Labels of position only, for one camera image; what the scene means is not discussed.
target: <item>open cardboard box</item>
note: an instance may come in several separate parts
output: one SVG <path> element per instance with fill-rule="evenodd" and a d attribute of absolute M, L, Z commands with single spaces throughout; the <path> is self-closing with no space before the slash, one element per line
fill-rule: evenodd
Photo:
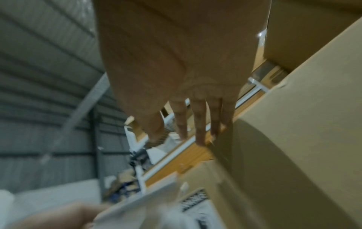
<path fill-rule="evenodd" d="M 267 228 L 362 228 L 361 40 L 359 19 L 210 145 L 218 162 L 182 176 L 227 228 L 255 226 L 244 197 Z"/>

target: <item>human hand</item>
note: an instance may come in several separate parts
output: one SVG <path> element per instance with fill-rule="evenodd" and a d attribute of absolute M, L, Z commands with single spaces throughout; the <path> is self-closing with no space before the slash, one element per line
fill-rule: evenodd
<path fill-rule="evenodd" d="M 232 122 L 252 71 L 270 0 L 94 0 L 100 49 L 113 92 L 149 139 L 162 136 L 160 110 L 170 101 L 187 138 L 190 99 L 196 143 Z"/>
<path fill-rule="evenodd" d="M 9 229 L 86 229 L 94 218 L 109 205 L 70 204 L 43 212 L 11 225 Z"/>

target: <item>cardboard box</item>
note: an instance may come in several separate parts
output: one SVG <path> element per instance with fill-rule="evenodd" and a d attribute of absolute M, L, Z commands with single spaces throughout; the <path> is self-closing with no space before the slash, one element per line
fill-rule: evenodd
<path fill-rule="evenodd" d="M 273 0 L 264 56 L 292 71 L 361 16 L 360 0 Z"/>
<path fill-rule="evenodd" d="M 222 167 L 183 176 L 227 228 L 362 228 L 361 37 L 362 19 L 220 135 L 210 150 Z"/>

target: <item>black and white label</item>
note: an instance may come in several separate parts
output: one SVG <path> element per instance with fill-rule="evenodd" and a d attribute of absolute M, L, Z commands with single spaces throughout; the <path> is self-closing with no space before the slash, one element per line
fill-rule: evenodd
<path fill-rule="evenodd" d="M 196 229 L 226 229 L 215 206 L 201 189 L 181 202 L 182 212 L 196 221 Z"/>

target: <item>metal wall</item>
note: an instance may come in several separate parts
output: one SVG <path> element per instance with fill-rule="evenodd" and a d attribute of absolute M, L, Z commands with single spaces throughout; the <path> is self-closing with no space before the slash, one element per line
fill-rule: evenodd
<path fill-rule="evenodd" d="M 0 189 L 21 192 L 97 176 L 89 117 L 39 169 L 39 154 L 104 73 L 93 18 L 79 2 L 0 0 Z M 95 108 L 103 151 L 128 152 L 127 116 L 112 92 Z M 124 154 L 104 158 L 107 175 L 128 167 Z"/>

